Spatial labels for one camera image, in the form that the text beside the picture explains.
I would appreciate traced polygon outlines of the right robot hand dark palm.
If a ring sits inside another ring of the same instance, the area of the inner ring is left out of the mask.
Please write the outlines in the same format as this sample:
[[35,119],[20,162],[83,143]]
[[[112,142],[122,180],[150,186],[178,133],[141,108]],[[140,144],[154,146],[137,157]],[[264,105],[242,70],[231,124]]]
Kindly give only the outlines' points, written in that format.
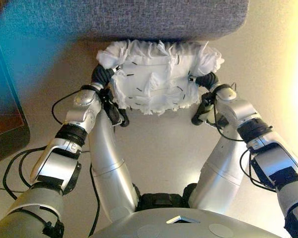
[[202,86],[210,91],[210,89],[219,83],[218,77],[213,73],[210,72],[203,76],[189,76],[189,81],[194,82],[198,86]]

